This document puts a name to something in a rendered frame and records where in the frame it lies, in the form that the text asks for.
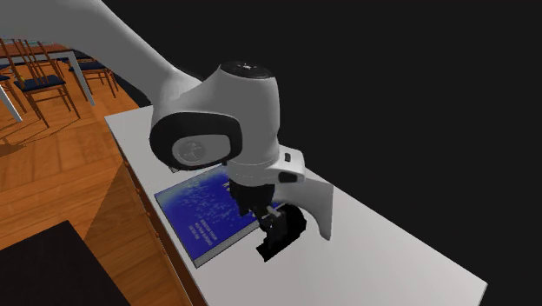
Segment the blue book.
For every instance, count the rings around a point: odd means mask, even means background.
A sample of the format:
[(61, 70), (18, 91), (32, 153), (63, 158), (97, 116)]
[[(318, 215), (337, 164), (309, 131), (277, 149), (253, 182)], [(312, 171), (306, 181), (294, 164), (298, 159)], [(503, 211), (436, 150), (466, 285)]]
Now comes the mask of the blue book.
[(241, 216), (224, 166), (217, 166), (155, 194), (196, 268), (259, 227), (254, 213)]

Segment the black blocky object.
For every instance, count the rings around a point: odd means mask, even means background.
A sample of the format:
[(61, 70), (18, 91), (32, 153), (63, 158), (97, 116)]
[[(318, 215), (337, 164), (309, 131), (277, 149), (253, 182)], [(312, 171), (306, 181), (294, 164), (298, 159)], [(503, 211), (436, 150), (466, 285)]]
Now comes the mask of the black blocky object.
[(278, 216), (269, 214), (259, 221), (266, 233), (263, 242), (256, 248), (264, 262), (284, 250), (301, 236), (307, 228), (307, 220), (299, 208), (284, 203), (277, 210)]

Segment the white curved object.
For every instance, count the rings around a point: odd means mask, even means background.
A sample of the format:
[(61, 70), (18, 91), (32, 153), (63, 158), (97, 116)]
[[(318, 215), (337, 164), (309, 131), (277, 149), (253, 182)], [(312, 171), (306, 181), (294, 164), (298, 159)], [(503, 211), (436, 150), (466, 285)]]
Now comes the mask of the white curved object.
[(316, 221), (321, 237), (331, 240), (334, 206), (334, 186), (331, 183), (306, 170), (302, 183), (276, 184), (273, 200), (305, 210)]

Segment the white-topped wooden dresser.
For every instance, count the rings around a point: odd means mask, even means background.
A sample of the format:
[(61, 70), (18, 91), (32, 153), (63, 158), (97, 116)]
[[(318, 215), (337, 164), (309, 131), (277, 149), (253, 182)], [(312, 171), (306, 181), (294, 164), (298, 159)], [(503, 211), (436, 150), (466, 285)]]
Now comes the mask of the white-topped wooden dresser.
[(486, 282), (342, 190), (332, 235), (309, 217), (301, 236), (264, 261), (254, 230), (195, 267), (155, 194), (189, 180), (149, 146), (152, 108), (106, 117), (170, 262), (194, 306), (479, 306)]

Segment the wooden chair with blue seat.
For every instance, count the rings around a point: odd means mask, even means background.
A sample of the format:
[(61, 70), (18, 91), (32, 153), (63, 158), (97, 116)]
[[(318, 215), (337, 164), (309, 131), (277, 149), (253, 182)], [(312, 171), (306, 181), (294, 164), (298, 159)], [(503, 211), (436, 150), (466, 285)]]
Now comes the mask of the wooden chair with blue seat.
[(106, 80), (113, 98), (116, 98), (116, 92), (119, 89), (113, 71), (99, 63), (95, 58), (90, 57), (81, 51), (73, 50), (73, 53), (77, 64), (82, 71), (85, 83), (89, 88), (89, 92), (92, 93), (89, 80), (99, 80), (101, 84), (104, 84), (103, 80)]
[[(36, 113), (36, 116), (44, 122), (46, 127), (49, 128), (50, 125), (38, 104), (51, 99), (61, 98), (68, 111), (74, 111), (76, 116), (81, 118), (71, 94), (67, 89), (63, 74), (60, 72), (58, 66), (54, 64), (52, 57), (43, 43), (37, 41), (36, 47), (32, 47), (28, 40), (12, 39), (11, 45), (14, 46), (18, 55), (22, 57), (23, 63), (30, 72), (30, 77), (24, 78), (22, 74), (18, 72), (14, 60), (16, 54), (10, 53), (7, 43), (0, 38), (0, 46), (8, 59), (10, 67), (15, 70), (16, 80), (14, 81), (14, 84), (23, 93), (31, 108)], [(45, 57), (44, 61), (52, 67), (54, 71), (53, 74), (46, 74), (44, 72), (42, 60), (37, 58), (38, 55), (43, 55)]]

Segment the dining table with white legs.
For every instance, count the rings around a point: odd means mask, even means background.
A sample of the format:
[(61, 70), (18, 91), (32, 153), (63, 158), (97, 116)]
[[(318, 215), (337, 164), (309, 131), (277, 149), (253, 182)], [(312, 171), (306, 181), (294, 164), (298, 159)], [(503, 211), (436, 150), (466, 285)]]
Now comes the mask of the dining table with white legs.
[[(10, 53), (15, 53), (16, 54), (14, 60), (15, 60), (15, 65), (16, 65), (16, 68), (17, 68), (18, 72), (21, 73), (24, 78), (28, 78), (28, 77), (30, 77), (30, 72), (29, 72), (28, 68), (26, 67), (26, 65), (23, 63), (22, 57), (18, 55), (18, 52), (15, 50), (14, 46), (11, 45), (11, 40), (12, 39), (10, 39), (10, 43), (8, 43), (7, 40), (4, 39), (4, 41), (8, 45), (8, 50), (10, 51)], [(37, 41), (35, 41), (33, 44), (30, 43), (30, 45), (32, 47), (36, 47), (36, 42)], [(88, 88), (87, 84), (85, 83), (82, 71), (80, 70), (80, 68), (79, 68), (79, 66), (77, 64), (77, 61), (76, 61), (76, 58), (74, 56), (73, 50), (68, 48), (68, 47), (65, 47), (65, 46), (63, 46), (63, 45), (61, 45), (59, 43), (53, 43), (53, 44), (47, 44), (47, 45), (43, 44), (43, 45), (48, 50), (50, 56), (52, 57), (52, 60), (54, 61), (54, 64), (56, 64), (56, 59), (64, 58), (64, 57), (68, 58), (69, 65), (71, 66), (71, 68), (73, 69), (73, 72), (75, 73), (76, 80), (81, 84), (81, 86), (83, 88), (83, 96), (86, 97), (87, 100), (91, 104), (94, 104), (94, 100), (93, 100), (93, 98), (91, 96), (91, 93), (89, 92), (89, 88)], [(38, 55), (37, 58), (39, 60), (42, 60), (42, 67), (43, 67), (43, 70), (44, 70), (44, 72), (46, 74), (53, 74), (54, 73), (52, 67), (47, 62), (44, 61), (45, 57), (43, 55)], [(0, 46), (0, 63), (7, 63), (8, 65), (10, 65), (9, 62), (8, 62), (8, 59), (6, 58), (6, 56), (4, 54), (4, 51), (2, 50), (1, 46)]]

